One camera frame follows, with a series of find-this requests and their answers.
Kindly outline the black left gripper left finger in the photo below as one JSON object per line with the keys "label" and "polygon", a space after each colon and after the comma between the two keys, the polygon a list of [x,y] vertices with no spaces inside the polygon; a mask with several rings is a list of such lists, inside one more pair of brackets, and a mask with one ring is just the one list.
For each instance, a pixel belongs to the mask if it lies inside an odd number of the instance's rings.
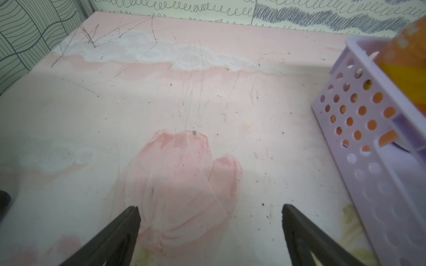
{"label": "black left gripper left finger", "polygon": [[126,208],[86,245],[62,263],[63,266],[128,266],[140,227],[135,206]]}

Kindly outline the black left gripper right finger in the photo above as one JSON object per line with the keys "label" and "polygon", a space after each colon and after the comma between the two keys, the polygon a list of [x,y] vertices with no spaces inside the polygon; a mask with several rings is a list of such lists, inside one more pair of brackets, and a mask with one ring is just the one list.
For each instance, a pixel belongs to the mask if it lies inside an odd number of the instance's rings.
{"label": "black left gripper right finger", "polygon": [[282,228],[294,266],[361,266],[362,263],[317,227],[294,205],[282,209]]}

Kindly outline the orange soda can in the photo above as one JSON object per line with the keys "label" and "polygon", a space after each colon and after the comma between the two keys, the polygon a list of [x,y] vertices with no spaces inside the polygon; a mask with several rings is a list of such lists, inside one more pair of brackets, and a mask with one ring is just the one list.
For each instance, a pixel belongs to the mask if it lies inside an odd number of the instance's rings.
{"label": "orange soda can", "polygon": [[426,151],[426,21],[393,39],[352,37],[315,102],[327,141],[371,153],[396,142]]}

